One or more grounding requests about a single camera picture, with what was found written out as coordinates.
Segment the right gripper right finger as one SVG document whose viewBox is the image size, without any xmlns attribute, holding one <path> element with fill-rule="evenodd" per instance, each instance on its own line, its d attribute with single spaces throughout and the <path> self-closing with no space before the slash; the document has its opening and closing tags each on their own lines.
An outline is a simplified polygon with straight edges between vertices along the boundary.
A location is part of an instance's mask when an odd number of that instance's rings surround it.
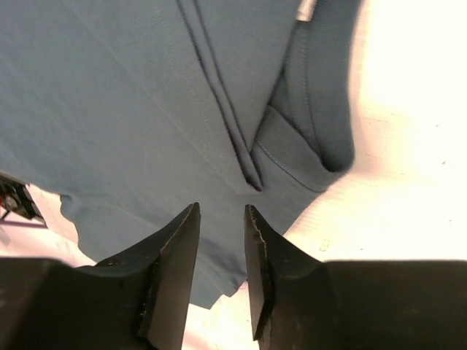
<svg viewBox="0 0 467 350">
<path fill-rule="evenodd" d="M 466 263 L 321 262 L 244 212 L 252 338 L 261 349 L 464 349 Z"/>
</svg>

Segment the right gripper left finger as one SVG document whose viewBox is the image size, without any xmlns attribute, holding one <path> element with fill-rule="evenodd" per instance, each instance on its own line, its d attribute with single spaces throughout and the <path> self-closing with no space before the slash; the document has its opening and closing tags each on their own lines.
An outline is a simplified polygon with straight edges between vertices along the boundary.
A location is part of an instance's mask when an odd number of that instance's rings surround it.
<svg viewBox="0 0 467 350">
<path fill-rule="evenodd" d="M 49 258 L 1 260 L 3 349 L 180 349 L 201 212 L 94 266 Z"/>
</svg>

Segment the blue t shirt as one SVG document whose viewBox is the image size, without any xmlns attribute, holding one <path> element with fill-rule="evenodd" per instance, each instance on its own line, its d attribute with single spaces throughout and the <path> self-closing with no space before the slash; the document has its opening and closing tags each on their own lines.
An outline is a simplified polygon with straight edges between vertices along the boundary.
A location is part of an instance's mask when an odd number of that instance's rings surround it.
<svg viewBox="0 0 467 350">
<path fill-rule="evenodd" d="M 359 1 L 3 1 L 1 169 L 102 260 L 201 207 L 190 301 L 246 278 L 244 207 L 285 232 L 354 159 Z"/>
</svg>

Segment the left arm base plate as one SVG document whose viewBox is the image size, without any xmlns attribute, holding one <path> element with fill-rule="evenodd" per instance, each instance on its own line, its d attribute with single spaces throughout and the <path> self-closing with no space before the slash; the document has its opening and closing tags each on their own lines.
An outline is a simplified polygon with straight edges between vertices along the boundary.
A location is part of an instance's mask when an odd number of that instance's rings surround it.
<svg viewBox="0 0 467 350">
<path fill-rule="evenodd" d="M 46 228 L 47 224 L 25 182 L 1 172 L 1 224 Z"/>
</svg>

